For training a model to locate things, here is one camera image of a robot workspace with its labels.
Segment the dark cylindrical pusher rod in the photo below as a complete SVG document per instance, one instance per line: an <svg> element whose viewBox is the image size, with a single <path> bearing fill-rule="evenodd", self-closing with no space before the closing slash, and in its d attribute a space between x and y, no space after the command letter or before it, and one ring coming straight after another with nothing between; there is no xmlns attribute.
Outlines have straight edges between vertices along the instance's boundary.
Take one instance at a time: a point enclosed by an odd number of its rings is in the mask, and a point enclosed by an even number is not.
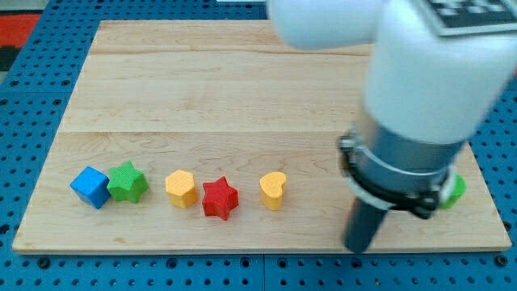
<svg viewBox="0 0 517 291"><path fill-rule="evenodd" d="M353 253L365 252L387 212L387 210L378 209L356 198L345 227L344 246Z"/></svg>

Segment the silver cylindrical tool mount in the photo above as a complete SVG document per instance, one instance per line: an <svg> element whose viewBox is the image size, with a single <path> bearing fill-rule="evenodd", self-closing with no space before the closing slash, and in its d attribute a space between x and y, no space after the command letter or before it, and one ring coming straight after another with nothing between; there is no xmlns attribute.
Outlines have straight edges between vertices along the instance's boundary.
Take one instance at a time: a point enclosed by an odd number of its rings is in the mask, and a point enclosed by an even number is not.
<svg viewBox="0 0 517 291"><path fill-rule="evenodd" d="M343 175L356 194L353 214L382 219L399 210L430 218L455 179L452 164L462 145L403 136L361 108L338 141Z"/></svg>

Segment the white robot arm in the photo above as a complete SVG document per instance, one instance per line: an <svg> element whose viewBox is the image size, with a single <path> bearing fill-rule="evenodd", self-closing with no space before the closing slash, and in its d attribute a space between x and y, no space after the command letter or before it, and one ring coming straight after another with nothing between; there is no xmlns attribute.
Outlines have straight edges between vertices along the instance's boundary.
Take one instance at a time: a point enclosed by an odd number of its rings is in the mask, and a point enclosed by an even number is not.
<svg viewBox="0 0 517 291"><path fill-rule="evenodd" d="M301 50L373 44L355 123L338 139L356 199L344 243L366 251L387 212L422 219L464 193L454 162L516 67L512 1L269 1Z"/></svg>

